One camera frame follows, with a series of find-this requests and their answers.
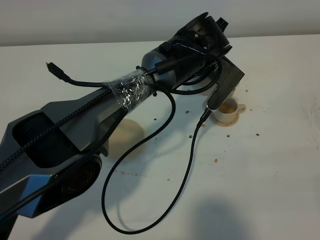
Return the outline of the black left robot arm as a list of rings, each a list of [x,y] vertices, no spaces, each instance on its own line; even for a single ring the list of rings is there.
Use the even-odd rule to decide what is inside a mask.
[[[209,75],[210,89],[222,73],[231,46],[228,23],[203,13],[171,39],[148,52],[135,71],[108,82],[76,81],[54,63],[47,69],[73,86],[94,88],[76,100],[55,101],[10,122],[0,143],[0,237],[9,238],[18,216],[35,218],[87,191],[99,176],[101,156],[124,117],[158,92],[171,112],[174,95]]]

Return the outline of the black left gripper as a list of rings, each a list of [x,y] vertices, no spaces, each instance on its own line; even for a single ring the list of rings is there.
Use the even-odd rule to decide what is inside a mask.
[[[195,44],[221,58],[232,48],[224,34],[228,25],[222,17],[214,20],[208,12],[204,12],[178,30],[174,38]]]

